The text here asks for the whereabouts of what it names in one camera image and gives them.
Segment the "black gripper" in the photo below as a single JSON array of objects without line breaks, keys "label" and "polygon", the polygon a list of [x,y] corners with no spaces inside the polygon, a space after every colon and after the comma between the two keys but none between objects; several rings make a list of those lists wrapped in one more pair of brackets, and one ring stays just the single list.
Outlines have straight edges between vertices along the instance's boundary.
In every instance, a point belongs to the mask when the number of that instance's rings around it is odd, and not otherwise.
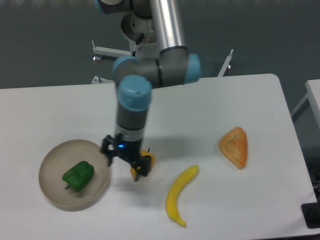
[{"label": "black gripper", "polygon": [[142,138],[135,141],[125,140],[125,135],[117,133],[115,138],[107,135],[103,140],[100,153],[107,159],[107,166],[110,167],[113,159],[118,156],[127,163],[135,163],[133,169],[135,171],[134,181],[137,182],[140,177],[147,177],[151,171],[152,157],[149,155],[140,155]]}]

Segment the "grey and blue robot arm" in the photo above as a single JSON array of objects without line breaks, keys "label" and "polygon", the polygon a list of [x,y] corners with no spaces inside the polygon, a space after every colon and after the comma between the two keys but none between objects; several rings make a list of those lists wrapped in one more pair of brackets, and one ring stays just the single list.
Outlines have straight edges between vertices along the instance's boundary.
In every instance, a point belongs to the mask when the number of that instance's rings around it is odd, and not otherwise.
[{"label": "grey and blue robot arm", "polygon": [[133,178],[138,180],[149,174],[155,162],[141,149],[152,90],[197,82],[201,62],[186,46],[177,1],[97,0],[95,5],[105,14],[123,12],[129,17],[128,26],[137,34],[137,44],[147,34],[155,35],[155,58],[138,58],[133,51],[113,63],[116,125],[114,135],[106,136],[101,145],[109,164],[119,157],[130,164]]}]

